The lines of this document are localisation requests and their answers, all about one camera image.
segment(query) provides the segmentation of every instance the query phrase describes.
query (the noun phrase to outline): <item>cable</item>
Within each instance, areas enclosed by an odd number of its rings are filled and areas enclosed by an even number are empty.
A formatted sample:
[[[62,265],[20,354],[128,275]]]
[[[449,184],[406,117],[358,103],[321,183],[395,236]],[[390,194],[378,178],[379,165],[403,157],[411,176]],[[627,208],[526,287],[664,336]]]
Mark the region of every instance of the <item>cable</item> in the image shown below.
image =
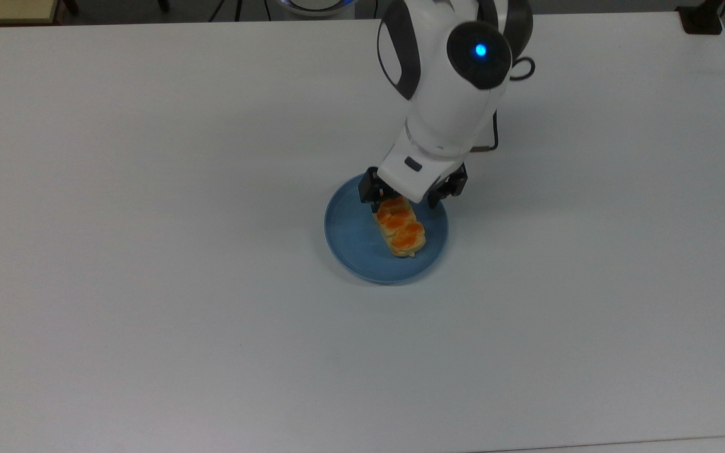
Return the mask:
[[[222,4],[223,3],[225,3],[225,0],[220,0],[220,3],[218,4],[218,6],[216,6],[216,9],[214,9],[214,13],[209,18],[209,22],[214,22],[214,18],[216,17],[216,13],[220,10],[220,8],[222,8]],[[242,4],[242,0],[238,0],[238,3],[237,3],[237,11],[238,11],[237,12],[237,15],[239,15],[239,6],[241,4]]]
[[[233,22],[239,22],[239,13],[242,11],[242,0],[237,0],[237,9],[233,12]]]
[[[489,146],[488,151],[494,151],[500,146],[500,135],[497,134],[497,112],[492,116],[492,128],[494,128],[494,146]]]
[[[530,76],[533,75],[533,72],[536,71],[536,61],[533,61],[533,59],[531,57],[517,58],[516,61],[514,62],[514,66],[516,66],[516,64],[519,63],[520,61],[527,61],[527,63],[530,63],[530,70],[527,71],[527,74],[518,75],[518,77],[511,76],[511,81],[523,81],[523,80],[529,79]]]

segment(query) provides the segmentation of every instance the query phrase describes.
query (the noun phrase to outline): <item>white table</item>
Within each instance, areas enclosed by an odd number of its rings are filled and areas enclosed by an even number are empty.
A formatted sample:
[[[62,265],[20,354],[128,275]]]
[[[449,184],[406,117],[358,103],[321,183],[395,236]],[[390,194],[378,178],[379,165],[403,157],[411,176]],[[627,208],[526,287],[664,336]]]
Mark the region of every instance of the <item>white table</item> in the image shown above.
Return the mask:
[[[426,278],[330,254],[377,23],[0,29],[0,452],[725,436],[725,35],[536,17]]]

